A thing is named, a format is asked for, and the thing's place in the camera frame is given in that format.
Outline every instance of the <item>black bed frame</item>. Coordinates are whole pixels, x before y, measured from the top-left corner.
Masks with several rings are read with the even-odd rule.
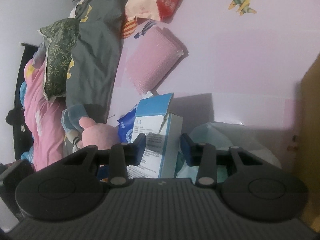
[[[38,46],[30,45],[27,43],[21,43],[22,46],[25,47],[20,68],[18,72],[16,91],[14,95],[14,109],[22,109],[22,104],[20,102],[20,87],[21,84],[25,81],[24,79],[24,67],[28,63],[30,59],[33,58],[33,55],[37,52]],[[25,122],[23,121],[25,131],[21,131],[21,125],[13,125],[13,145],[14,145],[14,155],[15,159],[19,160],[21,158],[21,154],[30,150],[33,145],[32,134]]]

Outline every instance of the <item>blue package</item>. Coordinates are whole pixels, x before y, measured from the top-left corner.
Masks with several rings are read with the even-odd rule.
[[[109,165],[99,167],[97,178],[98,180],[106,179],[109,177]]]
[[[129,113],[127,113],[125,116],[121,117],[118,120],[119,122],[118,135],[121,142],[125,142],[125,143],[131,142],[135,114],[136,114],[136,108],[132,109]]]

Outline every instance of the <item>circular cover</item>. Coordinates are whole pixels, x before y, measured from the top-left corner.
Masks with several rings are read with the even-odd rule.
[[[247,166],[227,178],[221,194],[240,215],[263,221],[295,217],[304,208],[308,193],[299,179],[264,165]]]
[[[80,217],[103,196],[98,179],[81,166],[51,165],[26,177],[15,198],[24,215],[49,221]]]

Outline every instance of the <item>bed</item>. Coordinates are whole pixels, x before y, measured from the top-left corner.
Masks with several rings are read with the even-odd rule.
[[[67,139],[70,127],[65,124],[66,116],[74,121],[69,111],[74,106],[83,107],[83,116],[106,123],[121,55],[125,3],[81,0],[69,18],[40,28],[40,46],[22,44],[14,109],[6,118],[13,125],[16,160],[32,151],[27,159],[38,171],[71,154],[74,145]],[[79,135],[83,131],[79,124],[72,129]]]
[[[21,64],[19,67],[15,95],[14,95],[14,109],[18,110],[19,115],[23,115],[20,111],[22,109],[22,104],[20,101],[20,87],[22,83],[25,81],[23,71],[27,62],[32,59],[33,55],[37,52],[38,46],[34,46],[27,43],[22,43],[22,46],[25,47],[21,59]],[[22,124],[13,125],[13,145],[14,145],[14,155],[15,159],[19,160],[23,152],[27,152],[30,150],[33,145],[33,139],[30,130],[26,126],[25,122]]]

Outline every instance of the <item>gray duvet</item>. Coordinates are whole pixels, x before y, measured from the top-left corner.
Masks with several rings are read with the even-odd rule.
[[[84,0],[76,8],[79,36],[71,51],[66,104],[83,104],[88,116],[105,122],[121,54],[126,0]]]

